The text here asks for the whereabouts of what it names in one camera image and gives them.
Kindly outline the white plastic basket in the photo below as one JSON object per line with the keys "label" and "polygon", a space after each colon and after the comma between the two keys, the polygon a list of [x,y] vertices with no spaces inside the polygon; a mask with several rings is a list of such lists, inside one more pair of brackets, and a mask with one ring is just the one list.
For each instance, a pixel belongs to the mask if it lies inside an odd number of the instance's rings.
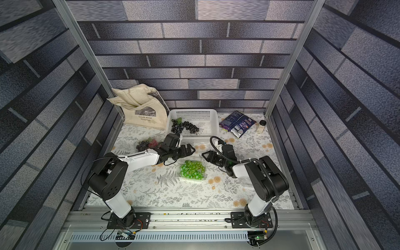
{"label": "white plastic basket", "polygon": [[214,109],[174,109],[168,115],[166,134],[179,132],[181,142],[208,142],[219,136],[219,119]]}

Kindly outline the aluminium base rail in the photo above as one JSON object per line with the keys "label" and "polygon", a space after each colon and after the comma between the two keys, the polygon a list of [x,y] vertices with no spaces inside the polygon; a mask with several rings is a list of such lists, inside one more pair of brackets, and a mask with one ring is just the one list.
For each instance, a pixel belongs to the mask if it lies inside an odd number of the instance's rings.
{"label": "aluminium base rail", "polygon": [[303,236],[306,245],[315,249],[320,238],[308,210],[282,210],[271,213],[256,226],[249,226],[239,210],[228,209],[147,209],[136,212],[138,221],[132,229],[117,229],[101,219],[101,209],[71,212],[57,246],[66,249],[73,243],[113,243],[118,247],[134,243],[158,242],[249,242],[260,245],[286,243]]}

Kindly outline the black grape bunch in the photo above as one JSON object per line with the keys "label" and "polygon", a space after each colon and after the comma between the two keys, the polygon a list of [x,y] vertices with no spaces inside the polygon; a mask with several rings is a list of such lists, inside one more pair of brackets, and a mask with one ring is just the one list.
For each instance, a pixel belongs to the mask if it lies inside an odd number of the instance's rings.
{"label": "black grape bunch", "polygon": [[200,129],[188,121],[183,121],[182,118],[173,119],[171,132],[174,134],[181,134],[183,131],[189,131],[191,134],[197,134]]}

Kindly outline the right aluminium frame post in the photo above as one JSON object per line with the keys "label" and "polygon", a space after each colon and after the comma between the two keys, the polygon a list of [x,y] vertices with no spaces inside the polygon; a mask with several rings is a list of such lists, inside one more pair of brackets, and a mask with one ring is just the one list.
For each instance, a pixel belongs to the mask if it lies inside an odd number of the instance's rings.
{"label": "right aluminium frame post", "polygon": [[305,22],[304,22],[304,26],[302,28],[302,31],[296,41],[295,47],[289,57],[289,61],[287,63],[287,65],[285,66],[285,68],[283,69],[283,72],[280,76],[280,79],[278,81],[278,84],[273,92],[272,98],[270,99],[269,103],[268,103],[268,107],[266,108],[266,112],[265,112],[265,118],[269,119],[272,115],[272,112],[277,104],[278,101],[278,97],[280,96],[284,85],[287,83],[288,79],[290,78],[290,72],[293,69],[294,63],[296,62],[310,32],[311,29],[313,27],[313,25],[315,24],[315,21],[320,13],[320,11],[322,10],[322,7],[325,3],[325,0],[317,0],[313,2],[313,5],[310,9],[310,13],[308,14]]}

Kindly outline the left aluminium frame post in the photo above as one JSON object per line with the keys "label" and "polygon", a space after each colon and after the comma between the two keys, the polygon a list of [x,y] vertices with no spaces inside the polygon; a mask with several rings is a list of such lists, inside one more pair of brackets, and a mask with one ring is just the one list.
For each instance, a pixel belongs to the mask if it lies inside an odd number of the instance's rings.
{"label": "left aluminium frame post", "polygon": [[111,84],[103,71],[99,61],[97,60],[92,48],[89,45],[85,35],[83,34],[79,24],[77,23],[76,19],[74,18],[70,8],[68,7],[66,1],[61,0],[52,0],[53,4],[57,8],[61,18],[66,23],[68,29],[70,30],[72,36],[77,41],[77,44],[80,46],[84,56],[86,57],[87,61],[90,63],[92,69],[94,70],[95,74],[97,75],[100,83],[102,84],[103,88],[105,89],[108,97],[113,98],[115,97],[114,92],[112,91]]}

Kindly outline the clear clamshell container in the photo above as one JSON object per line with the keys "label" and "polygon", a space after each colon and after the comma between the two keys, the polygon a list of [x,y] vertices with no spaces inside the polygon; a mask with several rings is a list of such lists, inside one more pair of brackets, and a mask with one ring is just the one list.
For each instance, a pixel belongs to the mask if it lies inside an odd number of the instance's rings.
{"label": "clear clamshell container", "polygon": [[142,152],[148,149],[156,149],[160,147],[163,141],[164,138],[161,135],[155,135],[141,139],[135,144],[136,152]]}
{"label": "clear clamshell container", "polygon": [[207,178],[206,165],[199,160],[185,160],[179,165],[178,176],[185,180],[203,181]]}

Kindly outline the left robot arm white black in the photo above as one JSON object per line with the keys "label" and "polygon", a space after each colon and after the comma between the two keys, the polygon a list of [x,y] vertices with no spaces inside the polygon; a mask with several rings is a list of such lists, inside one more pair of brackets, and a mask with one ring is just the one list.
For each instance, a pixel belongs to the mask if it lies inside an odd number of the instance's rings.
{"label": "left robot arm white black", "polygon": [[159,146],[153,149],[126,156],[107,153],[94,161],[87,183],[110,209],[109,225],[113,229],[130,229],[138,221],[133,207],[121,191],[126,175],[143,167],[165,163],[169,159],[177,161],[195,153],[192,145],[181,145],[180,141],[180,136],[170,133]]}

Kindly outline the dark blue snack bag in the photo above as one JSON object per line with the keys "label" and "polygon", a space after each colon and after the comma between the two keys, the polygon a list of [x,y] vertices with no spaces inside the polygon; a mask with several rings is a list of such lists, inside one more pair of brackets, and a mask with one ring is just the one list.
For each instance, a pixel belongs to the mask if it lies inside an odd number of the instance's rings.
{"label": "dark blue snack bag", "polygon": [[246,133],[250,127],[256,124],[256,121],[247,115],[234,111],[224,120],[219,123],[219,126],[228,132],[233,133],[237,138],[240,138]]}

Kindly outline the floral tablecloth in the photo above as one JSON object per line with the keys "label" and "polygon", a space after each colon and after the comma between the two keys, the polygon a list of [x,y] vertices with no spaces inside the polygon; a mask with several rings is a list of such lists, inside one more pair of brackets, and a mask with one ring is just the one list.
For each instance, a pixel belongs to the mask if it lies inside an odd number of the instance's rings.
{"label": "floral tablecloth", "polygon": [[[252,126],[241,138],[237,139],[231,132],[220,129],[219,137],[233,145],[238,159],[260,158],[269,156],[280,168],[272,139],[267,128],[259,134],[258,124]],[[137,152],[136,145],[155,137],[164,140],[164,131],[148,129],[135,125],[123,125],[112,148],[116,155],[128,155]],[[205,142],[189,142],[196,149],[193,160],[200,160],[205,166],[206,177],[200,181],[181,178],[179,168],[183,160],[165,166],[163,163],[147,166],[128,173],[122,185],[122,194],[135,207],[178,207],[178,208],[243,208],[256,194],[242,179],[233,179],[218,167],[207,163],[202,153],[212,150],[207,139]],[[294,210],[293,195],[285,191],[275,203],[276,209]]]}

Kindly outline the red grape bunch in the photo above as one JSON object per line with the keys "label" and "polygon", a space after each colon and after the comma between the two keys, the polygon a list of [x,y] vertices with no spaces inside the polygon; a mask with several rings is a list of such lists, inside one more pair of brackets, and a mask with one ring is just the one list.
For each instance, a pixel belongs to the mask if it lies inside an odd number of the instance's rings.
{"label": "red grape bunch", "polygon": [[147,146],[150,149],[156,148],[158,146],[158,141],[156,139],[151,139],[151,140],[149,140],[149,143]]}

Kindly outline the green grape bunch front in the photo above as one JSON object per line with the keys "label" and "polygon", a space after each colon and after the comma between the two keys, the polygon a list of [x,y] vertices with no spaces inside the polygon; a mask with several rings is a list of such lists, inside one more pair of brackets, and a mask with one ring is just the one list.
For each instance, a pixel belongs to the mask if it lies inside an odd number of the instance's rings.
{"label": "green grape bunch front", "polygon": [[180,166],[180,177],[182,178],[187,178],[187,179],[191,179],[192,178],[192,174],[191,174],[191,165],[190,164],[183,164]]}

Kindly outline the beige canvas tote bag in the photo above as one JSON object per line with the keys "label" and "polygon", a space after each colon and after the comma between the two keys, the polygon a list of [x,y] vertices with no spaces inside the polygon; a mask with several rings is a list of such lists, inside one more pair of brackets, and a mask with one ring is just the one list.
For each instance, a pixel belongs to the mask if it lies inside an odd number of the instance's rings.
{"label": "beige canvas tote bag", "polygon": [[109,101],[122,109],[124,124],[163,130],[167,126],[169,108],[159,92],[145,84],[129,89],[113,89],[116,96]]}

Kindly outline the green grape bunch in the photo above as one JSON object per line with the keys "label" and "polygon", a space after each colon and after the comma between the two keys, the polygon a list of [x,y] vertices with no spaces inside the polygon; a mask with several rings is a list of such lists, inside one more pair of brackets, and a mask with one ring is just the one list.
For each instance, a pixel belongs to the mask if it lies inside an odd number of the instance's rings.
{"label": "green grape bunch", "polygon": [[205,167],[200,161],[189,161],[188,164],[191,165],[191,174],[194,180],[203,180],[205,178]]}
{"label": "green grape bunch", "polygon": [[187,178],[187,179],[191,179],[192,178],[192,174],[191,174],[191,165],[190,164],[183,164],[180,166],[180,177],[182,178]]}

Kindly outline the dark purple grape bunch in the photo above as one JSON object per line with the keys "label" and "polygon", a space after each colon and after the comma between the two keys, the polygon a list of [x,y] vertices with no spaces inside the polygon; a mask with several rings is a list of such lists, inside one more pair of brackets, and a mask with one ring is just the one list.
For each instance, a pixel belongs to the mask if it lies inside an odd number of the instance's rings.
{"label": "dark purple grape bunch", "polygon": [[148,141],[141,141],[140,143],[138,143],[136,145],[137,151],[141,152],[141,151],[147,150],[148,149],[148,145],[147,145],[148,143],[149,143]]}

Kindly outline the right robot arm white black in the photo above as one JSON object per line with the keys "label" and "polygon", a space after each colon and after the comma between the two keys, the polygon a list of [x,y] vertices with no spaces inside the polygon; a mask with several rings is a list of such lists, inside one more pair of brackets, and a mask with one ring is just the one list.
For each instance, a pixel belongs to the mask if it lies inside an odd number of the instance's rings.
{"label": "right robot arm white black", "polygon": [[279,197],[289,189],[285,175],[269,156],[238,160],[230,144],[213,148],[213,151],[203,153],[202,157],[208,163],[223,168],[229,177],[250,183],[256,193],[245,205],[244,215],[232,220],[232,225],[270,227],[268,214],[274,209],[274,203]]}

